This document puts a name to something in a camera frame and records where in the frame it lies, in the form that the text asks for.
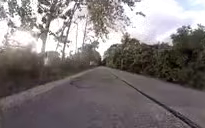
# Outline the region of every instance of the leaves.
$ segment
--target leaves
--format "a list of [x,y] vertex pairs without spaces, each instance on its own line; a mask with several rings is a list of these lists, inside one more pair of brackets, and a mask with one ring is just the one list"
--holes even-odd
[[205,89],[205,26],[182,26],[166,43],[148,45],[125,34],[104,54],[106,65]]

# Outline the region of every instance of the paved path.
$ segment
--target paved path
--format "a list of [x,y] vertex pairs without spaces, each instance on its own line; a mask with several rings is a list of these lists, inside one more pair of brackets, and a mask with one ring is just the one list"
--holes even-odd
[[104,67],[64,81],[52,90],[8,109],[4,112],[5,128],[190,128],[120,79],[129,80],[167,106],[182,110],[183,114],[193,115],[187,117],[196,119],[193,121],[205,128],[200,117],[194,118],[199,112],[191,113],[187,111],[189,108],[183,110],[185,107],[182,107],[188,105],[194,112],[199,106],[197,110],[205,111],[204,100],[200,102],[189,96],[204,95],[205,98],[205,93],[195,91],[194,94],[190,89]]
[[110,71],[205,128],[205,92],[120,70]]

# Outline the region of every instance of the sky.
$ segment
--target sky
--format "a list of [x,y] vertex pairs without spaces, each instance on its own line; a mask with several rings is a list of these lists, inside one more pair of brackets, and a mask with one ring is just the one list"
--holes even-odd
[[[142,11],[146,17],[135,15],[136,11]],[[132,25],[127,28],[127,32],[134,38],[137,38],[145,43],[152,44],[157,41],[168,41],[170,35],[176,32],[176,29],[182,25],[191,25],[196,27],[197,24],[205,25],[205,0],[142,0],[136,4],[134,11],[125,8],[126,14],[130,17]],[[54,21],[51,29],[56,30],[57,26],[62,23]],[[78,25],[78,47],[82,44],[83,30],[85,21],[80,21]],[[0,23],[0,41],[2,35],[6,32],[6,23]],[[71,26],[69,40],[70,47],[67,48],[67,54],[70,51],[75,51],[77,26]],[[37,42],[32,39],[26,32],[18,32],[14,36],[19,41],[24,43]],[[98,51],[103,55],[104,51],[112,44],[120,43],[122,37],[121,32],[111,31],[106,42],[101,42]],[[47,41],[46,50],[55,50],[56,42],[52,37]],[[41,48],[41,42],[35,43],[37,51]]]

